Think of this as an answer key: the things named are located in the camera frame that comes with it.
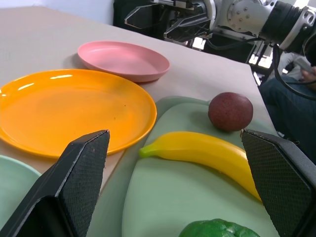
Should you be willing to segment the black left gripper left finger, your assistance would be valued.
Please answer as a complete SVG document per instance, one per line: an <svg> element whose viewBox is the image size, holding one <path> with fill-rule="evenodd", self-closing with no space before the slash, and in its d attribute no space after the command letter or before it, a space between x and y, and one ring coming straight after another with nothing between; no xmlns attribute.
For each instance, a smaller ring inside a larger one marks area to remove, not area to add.
<svg viewBox="0 0 316 237"><path fill-rule="evenodd" d="M0 231L2 237L84 237L103 179L108 130L70 142Z"/></svg>

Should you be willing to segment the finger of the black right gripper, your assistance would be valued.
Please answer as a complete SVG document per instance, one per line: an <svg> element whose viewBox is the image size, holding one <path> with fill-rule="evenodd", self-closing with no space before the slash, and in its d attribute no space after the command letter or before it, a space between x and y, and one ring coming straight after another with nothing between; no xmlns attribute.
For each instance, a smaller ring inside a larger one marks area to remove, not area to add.
<svg viewBox="0 0 316 237"><path fill-rule="evenodd" d="M168 9L162 4L138 6L125 17L124 23L137 29L167 27Z"/></svg>
<svg viewBox="0 0 316 237"><path fill-rule="evenodd" d="M179 18L166 29L164 38L173 41L189 41L195 37L210 33L211 20L206 13Z"/></svg>

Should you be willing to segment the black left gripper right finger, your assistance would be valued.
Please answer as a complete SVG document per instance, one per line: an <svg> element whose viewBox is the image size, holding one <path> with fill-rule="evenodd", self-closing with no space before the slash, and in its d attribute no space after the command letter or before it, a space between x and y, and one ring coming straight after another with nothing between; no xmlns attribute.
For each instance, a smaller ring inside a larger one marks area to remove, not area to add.
<svg viewBox="0 0 316 237"><path fill-rule="evenodd" d="M255 188L281 237L316 235L316 166L289 140L244 129Z"/></svg>

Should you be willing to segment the bystander hand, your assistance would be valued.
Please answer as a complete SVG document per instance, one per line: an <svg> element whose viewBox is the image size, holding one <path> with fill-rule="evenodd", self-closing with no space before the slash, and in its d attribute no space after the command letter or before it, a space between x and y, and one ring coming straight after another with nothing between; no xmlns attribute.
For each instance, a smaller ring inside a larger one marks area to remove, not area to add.
<svg viewBox="0 0 316 237"><path fill-rule="evenodd" d="M311 73L301 69L301 74L302 74L302 77L301 77L302 82L312 82L312 81L316 80L316 68L315 67L312 67Z"/></svg>

